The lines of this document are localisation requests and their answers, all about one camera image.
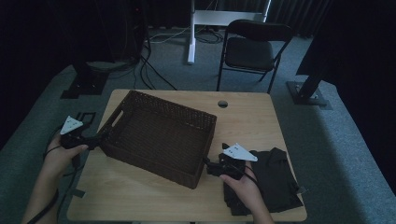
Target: table hole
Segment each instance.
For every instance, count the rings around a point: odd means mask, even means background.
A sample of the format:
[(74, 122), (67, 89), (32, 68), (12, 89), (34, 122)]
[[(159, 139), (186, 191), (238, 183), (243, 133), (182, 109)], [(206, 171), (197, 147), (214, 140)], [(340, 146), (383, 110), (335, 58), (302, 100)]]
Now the table hole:
[(227, 101), (219, 101), (218, 106), (221, 108), (225, 108), (228, 106), (228, 103), (227, 103)]

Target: brown wicker basket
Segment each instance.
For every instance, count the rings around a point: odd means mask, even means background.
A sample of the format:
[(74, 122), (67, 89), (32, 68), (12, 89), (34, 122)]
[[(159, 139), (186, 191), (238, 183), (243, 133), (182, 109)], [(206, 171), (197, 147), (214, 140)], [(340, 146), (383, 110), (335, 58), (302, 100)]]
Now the brown wicker basket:
[(108, 157), (195, 189), (217, 117), (130, 91), (99, 131)]

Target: black cloth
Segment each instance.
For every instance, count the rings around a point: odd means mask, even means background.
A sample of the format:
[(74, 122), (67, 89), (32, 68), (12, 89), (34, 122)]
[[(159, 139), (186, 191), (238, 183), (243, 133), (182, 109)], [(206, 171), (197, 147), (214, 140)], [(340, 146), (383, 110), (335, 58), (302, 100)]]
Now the black cloth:
[[(295, 181), (286, 152), (274, 147), (271, 151), (250, 151), (258, 158), (251, 163), (262, 191), (262, 198), (272, 213), (282, 212), (303, 206), (297, 197), (299, 186)], [(236, 193), (224, 183), (224, 201), (233, 216), (245, 216), (251, 212), (236, 196)]]

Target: wooden table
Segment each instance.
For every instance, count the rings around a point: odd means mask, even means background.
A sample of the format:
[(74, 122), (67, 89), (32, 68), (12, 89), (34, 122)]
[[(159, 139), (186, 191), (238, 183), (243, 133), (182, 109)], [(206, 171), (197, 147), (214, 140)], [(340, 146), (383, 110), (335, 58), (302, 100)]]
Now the wooden table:
[[(271, 150), (286, 145), (271, 97), (266, 93), (213, 91), (142, 91), (218, 117), (208, 157), (217, 161), (221, 143), (238, 143), (248, 150)], [(128, 90), (110, 96), (101, 126)], [(221, 108), (219, 101), (228, 106)], [(71, 220), (100, 221), (251, 221), (233, 217), (223, 200), (222, 182), (203, 170), (196, 189), (107, 157), (98, 147), (90, 152), (67, 216)], [(303, 221), (305, 207), (273, 213), (275, 221)]]

